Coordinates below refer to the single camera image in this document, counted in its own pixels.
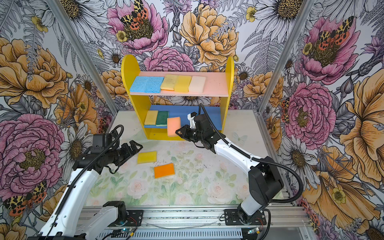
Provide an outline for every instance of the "green sponge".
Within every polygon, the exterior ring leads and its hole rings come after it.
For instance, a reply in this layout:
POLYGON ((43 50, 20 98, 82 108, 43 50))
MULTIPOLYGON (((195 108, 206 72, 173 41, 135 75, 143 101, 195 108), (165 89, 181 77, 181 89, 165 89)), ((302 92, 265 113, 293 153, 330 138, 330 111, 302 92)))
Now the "green sponge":
POLYGON ((156 126, 163 127, 167 125, 167 118, 169 116, 168 111, 159 111, 157 113, 156 126))

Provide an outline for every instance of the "white sponge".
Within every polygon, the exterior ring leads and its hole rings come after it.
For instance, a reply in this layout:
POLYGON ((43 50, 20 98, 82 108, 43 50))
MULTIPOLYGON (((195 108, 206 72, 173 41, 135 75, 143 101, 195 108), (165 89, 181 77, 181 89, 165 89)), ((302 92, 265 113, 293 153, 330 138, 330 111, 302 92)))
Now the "white sponge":
POLYGON ((189 84, 190 93, 203 93, 205 84, 205 77, 192 76, 191 83, 189 84))

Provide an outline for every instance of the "blue shelf board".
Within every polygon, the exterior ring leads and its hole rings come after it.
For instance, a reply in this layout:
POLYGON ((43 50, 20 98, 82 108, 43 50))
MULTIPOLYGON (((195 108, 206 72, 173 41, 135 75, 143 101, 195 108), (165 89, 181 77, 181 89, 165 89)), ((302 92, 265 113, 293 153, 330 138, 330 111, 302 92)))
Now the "blue shelf board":
MULTIPOLYGON (((221 112, 220 107, 205 107, 205 109, 208 112, 209 117, 211 118, 212 122, 214 123, 217 130, 221 130, 221 112)), ((169 118, 175 118, 180 117, 181 119, 181 126, 184 125, 190 125, 188 120, 188 114, 196 112, 199 112, 198 106, 175 106, 175 105, 151 105, 151 110, 158 110, 158 111, 168 111, 169 112, 169 118)), ((144 128, 163 128, 167 129, 167 126, 164 127, 157 127, 155 125, 144 125, 144 128)))

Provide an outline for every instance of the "pink sponge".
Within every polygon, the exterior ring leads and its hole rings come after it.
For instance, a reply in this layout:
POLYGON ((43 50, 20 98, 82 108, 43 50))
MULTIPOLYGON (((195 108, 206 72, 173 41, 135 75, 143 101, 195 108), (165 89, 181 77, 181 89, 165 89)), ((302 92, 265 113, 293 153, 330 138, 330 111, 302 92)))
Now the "pink sponge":
POLYGON ((177 137, 176 130, 181 128, 181 119, 177 118, 167 118, 167 132, 168 137, 177 137))

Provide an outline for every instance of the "yellow sponge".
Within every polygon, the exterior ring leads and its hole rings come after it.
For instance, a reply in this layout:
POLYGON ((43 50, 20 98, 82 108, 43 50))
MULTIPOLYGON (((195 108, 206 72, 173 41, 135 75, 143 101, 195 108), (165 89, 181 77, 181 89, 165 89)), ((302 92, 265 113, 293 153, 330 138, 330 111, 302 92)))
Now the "yellow sponge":
POLYGON ((177 82, 177 77, 178 77, 178 75, 167 74, 167 75, 164 77, 164 81, 163 81, 163 83, 161 84, 160 89, 161 89, 161 90, 170 90, 170 91, 173 91, 173 90, 174 90, 174 87, 175 87, 175 84, 176 84, 176 82, 177 82))
POLYGON ((149 110, 145 117, 144 125, 156 125, 156 118, 158 110, 149 110))
POLYGON ((139 152, 137 155, 137 164, 140 163, 148 163, 148 162, 156 162, 157 160, 157 152, 139 152))
POLYGON ((168 137, 177 137, 176 130, 181 128, 180 117, 167 118, 167 132, 168 137))
POLYGON ((167 177, 175 175, 175 168, 173 163, 155 167, 155 178, 167 177))
POLYGON ((187 93, 192 76, 179 75, 175 84, 175 92, 187 93))

